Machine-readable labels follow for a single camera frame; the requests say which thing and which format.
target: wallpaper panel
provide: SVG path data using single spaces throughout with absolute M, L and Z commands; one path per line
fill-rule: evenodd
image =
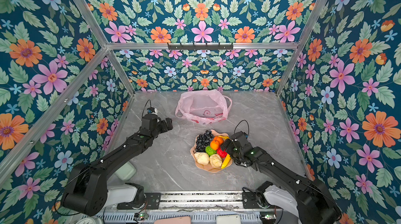
M 401 222 L 401 3 L 328 0 L 281 94 L 341 224 Z
M 0 0 L 0 161 L 98 50 L 72 0 Z
M 63 224 L 54 203 L 68 213 L 58 207 L 70 171 L 104 155 L 128 99 L 105 58 L 3 185 L 0 223 Z
M 278 87 L 292 52 L 121 50 L 116 55 L 136 90 L 271 92 Z
M 246 43 L 297 41 L 316 0 L 87 1 L 110 42 Z

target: beige plate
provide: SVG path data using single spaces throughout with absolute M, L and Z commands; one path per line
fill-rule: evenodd
M 212 134 L 213 134 L 213 136 L 218 136 L 218 135 L 221 135 L 221 136 L 228 136 L 228 134 L 226 134 L 226 133 L 218 133 L 218 132 L 216 132 L 216 131 L 214 131 L 214 130 L 211 130 L 212 131 Z M 202 165 L 202 164 L 199 164 L 198 162 L 197 162 L 197 159 L 195 158 L 195 153 L 196 153 L 196 151 L 195 151 L 195 148 L 197 147 L 197 137 L 195 137 L 195 145 L 191 148 L 191 155 L 192 155 L 192 157 L 194 158 L 194 160 L 195 160 L 195 165 L 197 166 L 197 167 L 199 167 L 200 169 L 203 169 L 203 170 L 206 170 L 206 171 L 209 171 L 209 172 L 211 172 L 211 173 L 217 173 L 218 171 L 221 171 L 221 169 L 220 168 L 214 168 L 214 167 L 212 167 L 212 165 L 210 165 L 210 163 L 209 164 L 207 164 L 207 165 Z M 230 162 L 228 162 L 228 165 L 227 165 L 227 167 L 229 167 L 231 164 L 233 163 L 233 159 L 231 159 L 230 160 Z

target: pink plastic bag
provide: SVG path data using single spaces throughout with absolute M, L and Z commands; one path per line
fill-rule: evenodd
M 199 124 L 209 124 L 227 119 L 232 104 L 229 97 L 216 89 L 184 92 L 178 101 L 176 116 Z

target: orange fruit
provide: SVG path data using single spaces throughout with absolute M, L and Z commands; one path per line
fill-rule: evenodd
M 215 136 L 215 137 L 213 138 L 213 140 L 214 140 L 214 141 L 218 141 L 218 143 L 219 143 L 220 145 L 223 144 L 223 142 L 224 142 L 223 138 L 222 138 L 222 137 L 219 137 L 219 136 Z
M 210 142 L 210 147 L 213 150 L 218 150 L 218 148 L 220 147 L 220 143 L 217 140 L 213 140 L 212 142 Z

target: white object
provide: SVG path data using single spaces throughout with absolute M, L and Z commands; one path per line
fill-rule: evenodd
M 218 90 L 190 91 L 181 94 L 175 115 L 199 124 L 209 124 L 227 119 L 233 101 Z
M 83 218 L 82 220 L 79 220 L 77 224 L 103 224 L 103 220 L 100 217 L 86 217 Z
M 134 200 L 138 189 L 132 185 L 124 184 L 121 186 L 110 186 L 107 187 L 107 200 L 104 207 L 123 203 L 131 202 Z
M 286 190 L 272 185 L 266 188 L 266 191 L 263 193 L 263 195 L 265 196 L 269 204 L 281 207 L 285 211 L 288 211 L 299 218 L 297 201 Z
M 123 181 L 128 181 L 135 172 L 135 167 L 128 161 L 115 172 L 115 175 Z
M 219 215 L 216 217 L 216 224 L 241 224 L 241 217 L 238 214 Z

